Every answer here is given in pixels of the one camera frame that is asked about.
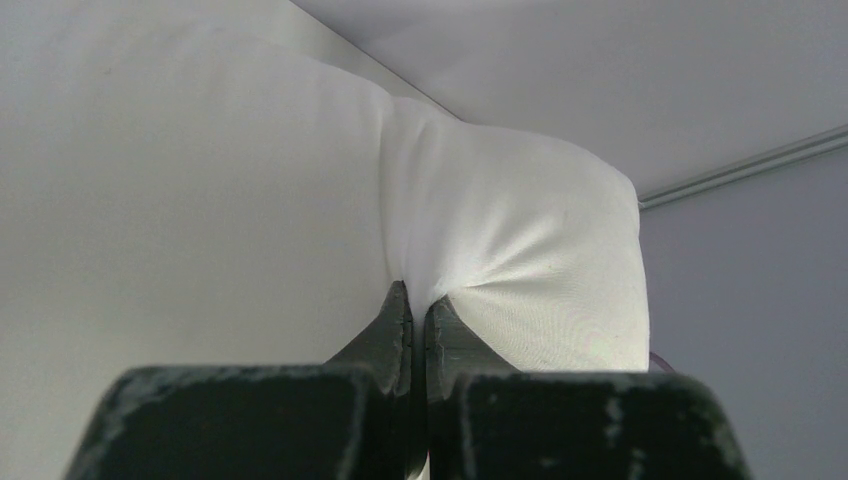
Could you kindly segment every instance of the gray surface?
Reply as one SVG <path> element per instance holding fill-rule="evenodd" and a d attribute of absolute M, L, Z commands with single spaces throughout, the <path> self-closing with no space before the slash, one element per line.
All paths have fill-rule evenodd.
<path fill-rule="evenodd" d="M 848 150 L 642 219 L 653 347 L 710 385 L 756 478 L 848 472 Z"/>
<path fill-rule="evenodd" d="M 845 0 L 294 0 L 464 120 L 646 193 L 848 120 Z"/>

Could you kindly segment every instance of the white fabric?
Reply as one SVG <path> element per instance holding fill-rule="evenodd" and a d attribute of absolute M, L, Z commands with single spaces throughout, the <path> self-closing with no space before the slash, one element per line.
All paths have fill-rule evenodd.
<path fill-rule="evenodd" d="M 321 362 L 392 280 L 520 368 L 647 369 L 636 197 L 588 152 L 55 3 L 0 9 L 0 478 L 57 478 L 126 368 Z"/>

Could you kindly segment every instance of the white cloth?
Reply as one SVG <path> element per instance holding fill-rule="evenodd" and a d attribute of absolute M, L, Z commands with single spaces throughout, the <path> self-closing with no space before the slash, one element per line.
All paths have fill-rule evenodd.
<path fill-rule="evenodd" d="M 0 7 L 0 478 L 57 478 L 129 367 L 326 360 L 393 280 L 522 369 L 647 369 L 636 197 L 590 153 L 67 3 Z"/>

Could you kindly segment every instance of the gray wall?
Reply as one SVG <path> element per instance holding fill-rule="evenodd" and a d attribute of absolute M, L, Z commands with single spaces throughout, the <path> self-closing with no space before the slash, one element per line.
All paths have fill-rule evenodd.
<path fill-rule="evenodd" d="M 643 214 L 653 349 L 758 479 L 848 478 L 848 150 Z"/>

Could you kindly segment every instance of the metal trim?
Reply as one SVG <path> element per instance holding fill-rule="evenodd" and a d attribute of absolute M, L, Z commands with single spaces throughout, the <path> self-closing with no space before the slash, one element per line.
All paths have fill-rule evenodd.
<path fill-rule="evenodd" d="M 809 160 L 848 146 L 848 124 L 755 155 L 727 167 L 648 192 L 639 197 L 639 209 L 647 211 L 670 202 L 704 193 L 739 180 Z"/>

